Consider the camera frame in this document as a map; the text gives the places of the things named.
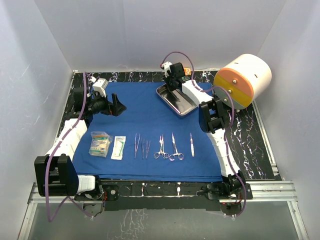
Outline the metal instrument tray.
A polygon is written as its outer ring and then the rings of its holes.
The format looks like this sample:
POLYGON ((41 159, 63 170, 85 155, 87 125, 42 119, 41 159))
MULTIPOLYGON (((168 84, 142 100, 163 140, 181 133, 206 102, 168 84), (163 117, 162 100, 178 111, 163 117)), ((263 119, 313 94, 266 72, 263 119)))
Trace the metal instrument tray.
POLYGON ((166 84, 156 89, 159 98, 180 118, 184 118, 197 109, 197 105, 181 90, 169 91, 166 84))

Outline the white suture packet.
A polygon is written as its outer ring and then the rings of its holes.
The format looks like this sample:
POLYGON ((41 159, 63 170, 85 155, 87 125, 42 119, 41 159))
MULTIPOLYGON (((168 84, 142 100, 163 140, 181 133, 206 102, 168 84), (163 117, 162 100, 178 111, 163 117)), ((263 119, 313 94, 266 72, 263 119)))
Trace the white suture packet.
POLYGON ((114 145, 112 149, 111 159, 112 160, 122 160, 123 152, 126 142, 126 136, 115 136, 114 145))

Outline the blue surgical drape cloth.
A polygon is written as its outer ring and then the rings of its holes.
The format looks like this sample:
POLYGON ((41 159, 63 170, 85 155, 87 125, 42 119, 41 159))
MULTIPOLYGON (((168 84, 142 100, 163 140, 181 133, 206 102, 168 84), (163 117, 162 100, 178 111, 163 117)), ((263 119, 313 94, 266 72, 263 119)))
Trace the blue surgical drape cloth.
POLYGON ((102 179, 219 182, 220 163, 214 147, 199 126, 198 111, 175 114, 158 96, 156 82, 111 82, 126 110, 119 116, 96 114, 81 138, 73 165, 80 175, 102 179), (121 160, 92 156, 92 132, 126 138, 121 160))

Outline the steel hemostat clamp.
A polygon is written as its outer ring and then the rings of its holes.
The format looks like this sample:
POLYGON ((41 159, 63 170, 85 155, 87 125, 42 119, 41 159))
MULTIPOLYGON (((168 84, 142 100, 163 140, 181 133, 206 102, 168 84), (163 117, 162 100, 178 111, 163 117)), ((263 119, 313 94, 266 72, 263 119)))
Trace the steel hemostat clamp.
POLYGON ((160 145, 160 149, 158 152, 156 152, 154 154, 154 158, 158 159, 160 156, 162 156, 163 159, 168 159, 169 154, 167 152, 165 152, 165 150, 164 150, 164 135, 163 134, 159 138, 159 145, 160 145))

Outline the steel surgical scissors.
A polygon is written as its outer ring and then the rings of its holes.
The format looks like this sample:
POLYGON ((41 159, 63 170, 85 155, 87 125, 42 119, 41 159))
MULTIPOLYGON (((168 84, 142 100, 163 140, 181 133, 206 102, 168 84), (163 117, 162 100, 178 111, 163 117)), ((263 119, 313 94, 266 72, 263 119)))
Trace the steel surgical scissors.
POLYGON ((181 152, 178 152, 177 149, 177 145, 176 145, 176 141, 175 141, 175 137, 174 134, 171 134, 171 138, 172 138, 172 146, 173 146, 173 154, 171 154, 169 156, 169 160, 171 162, 173 162, 175 160, 175 158, 177 157, 179 160, 183 160, 184 159, 184 155, 181 152))

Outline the steel scalpel handle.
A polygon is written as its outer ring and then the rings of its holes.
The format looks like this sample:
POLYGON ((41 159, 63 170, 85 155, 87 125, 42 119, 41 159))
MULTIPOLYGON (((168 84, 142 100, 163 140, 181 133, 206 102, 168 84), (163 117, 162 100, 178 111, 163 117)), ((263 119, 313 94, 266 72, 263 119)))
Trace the steel scalpel handle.
POLYGON ((190 133, 190 150, 191 150, 191 156, 194 158, 195 157, 195 149, 194 149, 192 133, 190 133))

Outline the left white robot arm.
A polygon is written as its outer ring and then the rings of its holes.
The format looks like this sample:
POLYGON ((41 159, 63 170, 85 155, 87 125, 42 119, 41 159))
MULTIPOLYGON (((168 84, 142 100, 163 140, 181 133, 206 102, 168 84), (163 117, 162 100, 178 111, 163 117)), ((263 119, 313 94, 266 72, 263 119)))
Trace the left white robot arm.
POLYGON ((73 106, 66 116, 63 130, 46 155, 37 156, 34 161, 38 192, 42 197, 86 193, 97 200, 103 195, 104 188, 97 183, 97 176, 77 174, 73 157, 95 114, 117 117, 127 109, 116 93, 111 96, 109 101, 103 87, 74 89, 73 106))

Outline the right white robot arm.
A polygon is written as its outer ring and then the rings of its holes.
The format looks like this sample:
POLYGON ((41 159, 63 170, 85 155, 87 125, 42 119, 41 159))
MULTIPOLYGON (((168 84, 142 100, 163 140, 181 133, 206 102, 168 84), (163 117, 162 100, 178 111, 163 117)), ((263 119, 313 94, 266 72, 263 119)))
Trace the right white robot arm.
POLYGON ((227 140, 227 132, 231 129, 235 110, 231 107, 231 120, 225 118, 225 110, 222 100, 208 94, 209 90, 203 90, 187 76, 183 65, 163 62, 160 68, 164 72, 164 81, 169 91, 179 90, 183 96, 187 96, 198 106, 199 126, 210 139, 217 159, 220 164, 222 182, 219 187, 208 189, 213 194, 221 194, 230 199, 242 195, 242 200, 247 200, 246 180, 240 168, 235 162, 227 140))

